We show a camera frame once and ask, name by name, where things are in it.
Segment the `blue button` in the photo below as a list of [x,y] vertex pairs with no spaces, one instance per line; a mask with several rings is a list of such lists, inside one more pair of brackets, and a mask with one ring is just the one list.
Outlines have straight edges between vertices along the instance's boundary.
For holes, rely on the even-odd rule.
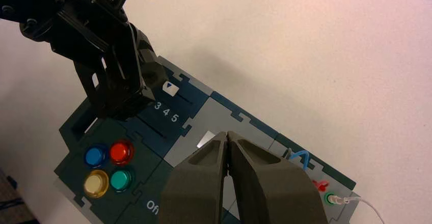
[[93,147],[87,150],[86,163],[90,166],[98,166],[105,158],[103,151],[98,147]]

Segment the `white cable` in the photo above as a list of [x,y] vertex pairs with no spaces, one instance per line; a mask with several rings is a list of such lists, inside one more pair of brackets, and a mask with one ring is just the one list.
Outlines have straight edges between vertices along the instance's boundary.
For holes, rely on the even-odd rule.
[[383,220],[383,218],[381,217],[381,215],[380,215],[380,213],[378,212],[378,210],[369,202],[369,201],[367,201],[367,200],[365,200],[365,199],[362,199],[361,197],[339,197],[339,196],[336,196],[336,195],[330,195],[330,196],[328,196],[327,197],[327,200],[330,202],[330,203],[332,203],[332,204],[335,204],[335,205],[342,205],[342,204],[348,204],[349,202],[351,202],[351,201],[359,201],[359,202],[363,202],[363,203],[365,203],[366,205],[368,205],[368,206],[370,206],[374,211],[375,211],[375,213],[378,215],[378,217],[380,218],[380,220],[381,220],[381,222],[383,223],[383,224],[385,224],[384,223],[384,220]]

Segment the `green button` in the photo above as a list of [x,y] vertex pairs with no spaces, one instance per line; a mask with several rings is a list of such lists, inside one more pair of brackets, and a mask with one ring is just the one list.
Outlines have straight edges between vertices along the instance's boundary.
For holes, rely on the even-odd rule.
[[111,186],[117,191],[123,191],[129,186],[130,179],[131,177],[128,171],[116,171],[111,176]]

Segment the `white table surface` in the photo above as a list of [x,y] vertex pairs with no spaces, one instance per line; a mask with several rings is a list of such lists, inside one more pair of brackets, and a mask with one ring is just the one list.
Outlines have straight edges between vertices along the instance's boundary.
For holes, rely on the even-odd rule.
[[[432,0],[128,0],[158,55],[357,182],[387,223],[430,223]],[[42,223],[84,99],[70,60],[0,21],[0,167]],[[380,223],[359,204],[352,224]]]

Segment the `yellow button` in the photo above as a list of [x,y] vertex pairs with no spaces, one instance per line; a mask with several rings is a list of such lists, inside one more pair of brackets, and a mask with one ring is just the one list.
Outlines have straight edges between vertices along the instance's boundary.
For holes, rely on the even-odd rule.
[[101,170],[90,172],[84,181],[84,192],[91,198],[100,198],[108,190],[108,175]]

